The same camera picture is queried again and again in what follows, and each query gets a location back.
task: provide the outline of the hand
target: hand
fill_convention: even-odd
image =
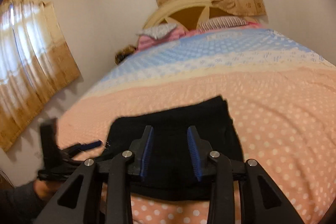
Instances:
[[[63,184],[61,181],[35,180],[33,183],[34,192],[43,201],[49,201]]]

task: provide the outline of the metal screw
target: metal screw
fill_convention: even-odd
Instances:
[[[128,158],[132,156],[132,151],[126,150],[122,153],[123,157]]]
[[[250,159],[250,160],[247,161],[247,164],[249,166],[256,166],[258,164],[258,162],[254,159]]]
[[[211,151],[210,152],[210,157],[212,158],[218,158],[220,156],[220,153],[217,151]]]
[[[93,159],[87,159],[87,160],[85,160],[84,164],[85,164],[86,166],[91,166],[91,165],[93,165],[94,162],[95,162],[95,161],[94,161]]]

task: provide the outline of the pillowcase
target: pillowcase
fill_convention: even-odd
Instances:
[[[177,27],[176,23],[166,23],[147,28],[139,32],[137,35],[146,35],[153,39],[162,39],[166,37],[172,30]]]
[[[138,49],[137,52],[141,52],[147,48],[153,47],[155,45],[159,45],[164,42],[174,41],[178,40],[179,38],[185,36],[185,31],[182,26],[176,27],[174,30],[172,30],[165,38],[163,39],[153,39],[151,37],[148,37],[146,35],[142,35],[139,37],[138,40]]]
[[[236,16],[223,16],[210,18],[207,22],[202,23],[199,29],[202,31],[210,31],[217,29],[227,29],[232,27],[246,26],[249,23]]]

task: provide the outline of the wooden headboard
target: wooden headboard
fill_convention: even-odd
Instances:
[[[172,0],[157,9],[148,19],[144,29],[163,23],[177,23],[186,31],[195,30],[209,18],[230,16],[231,14],[216,7],[211,0]],[[251,17],[243,17],[248,21],[258,22]]]

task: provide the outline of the bed sheet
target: bed sheet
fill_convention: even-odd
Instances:
[[[58,143],[104,141],[118,117],[216,95],[228,101],[245,159],[257,159],[304,222],[317,223],[336,196],[336,68],[274,30],[205,33],[129,57],[63,115]],[[208,202],[131,200],[138,223],[206,224]]]

